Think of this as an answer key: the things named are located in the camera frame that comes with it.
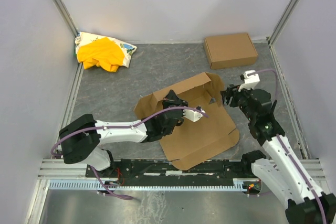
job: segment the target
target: yellow cloth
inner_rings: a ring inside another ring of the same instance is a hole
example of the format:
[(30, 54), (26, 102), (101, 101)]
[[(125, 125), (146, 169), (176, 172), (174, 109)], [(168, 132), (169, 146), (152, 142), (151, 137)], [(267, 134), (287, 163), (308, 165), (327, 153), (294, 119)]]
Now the yellow cloth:
[(77, 60), (83, 62), (84, 69), (97, 66), (109, 72), (116, 72), (124, 57), (121, 48), (108, 38), (81, 46), (77, 52)]

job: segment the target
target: robotic arm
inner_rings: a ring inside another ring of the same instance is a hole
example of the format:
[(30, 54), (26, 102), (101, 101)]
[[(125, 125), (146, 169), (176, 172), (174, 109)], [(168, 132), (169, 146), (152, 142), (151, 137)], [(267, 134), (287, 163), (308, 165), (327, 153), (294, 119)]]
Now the robotic arm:
[(261, 151), (244, 154), (242, 161), (281, 201), (290, 224), (331, 223), (336, 213), (334, 194), (326, 195), (298, 160), (274, 117), (277, 101), (272, 103), (267, 91), (254, 89), (259, 82), (258, 74), (254, 72), (246, 71), (241, 76), (243, 84), (231, 84), (221, 92), (223, 104), (240, 108), (249, 120), (251, 135), (272, 157), (279, 170)]
[[(188, 102), (177, 97), (173, 90), (162, 101), (163, 109), (187, 107)], [(195, 110), (172, 109), (163, 113), (158, 112), (154, 117), (134, 122), (103, 122), (94, 120), (92, 114), (85, 114), (60, 130), (59, 137), (73, 134), (61, 142), (64, 163), (84, 163), (102, 171), (109, 167), (113, 170), (113, 157), (110, 151), (101, 146), (115, 142), (146, 143), (160, 140), (172, 134), (176, 126), (182, 125), (184, 118), (193, 122), (198, 121), (204, 111), (201, 107)]]

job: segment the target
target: folded cloth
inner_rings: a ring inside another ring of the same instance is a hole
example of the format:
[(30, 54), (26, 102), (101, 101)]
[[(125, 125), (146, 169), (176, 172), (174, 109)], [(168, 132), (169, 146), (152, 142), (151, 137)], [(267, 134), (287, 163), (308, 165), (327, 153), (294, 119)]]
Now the folded cloth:
[(84, 69), (93, 66), (116, 72), (119, 66), (129, 67), (136, 46), (115, 38), (81, 32), (75, 39), (78, 62)]

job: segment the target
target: white panel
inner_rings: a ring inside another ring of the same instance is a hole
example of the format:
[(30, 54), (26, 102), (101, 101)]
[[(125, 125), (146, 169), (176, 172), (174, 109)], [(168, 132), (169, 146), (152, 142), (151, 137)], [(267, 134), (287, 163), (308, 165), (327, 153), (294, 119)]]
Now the white panel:
[(52, 0), (0, 0), (0, 216), (22, 223), (56, 138), (76, 70)]
[(127, 41), (269, 36), (290, 0), (63, 0), (81, 31)]
[(275, 43), (313, 158), (336, 192), (335, 0), (300, 0)]

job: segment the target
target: brown box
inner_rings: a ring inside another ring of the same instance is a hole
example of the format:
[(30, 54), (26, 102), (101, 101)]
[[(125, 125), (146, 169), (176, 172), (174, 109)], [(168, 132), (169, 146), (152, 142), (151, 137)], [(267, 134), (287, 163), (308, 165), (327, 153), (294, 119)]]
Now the brown box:
[(247, 33), (207, 37), (204, 50), (211, 69), (251, 65), (258, 57)]
[[(164, 154), (176, 168), (190, 169), (238, 143), (239, 131), (224, 109), (219, 93), (224, 84), (213, 73), (200, 73), (142, 97), (134, 109), (138, 119), (161, 110), (162, 99), (171, 89), (179, 98), (188, 101), (190, 107), (201, 106), (209, 116), (195, 123), (185, 119), (171, 135), (160, 140)], [(209, 104), (212, 98), (216, 102)]]

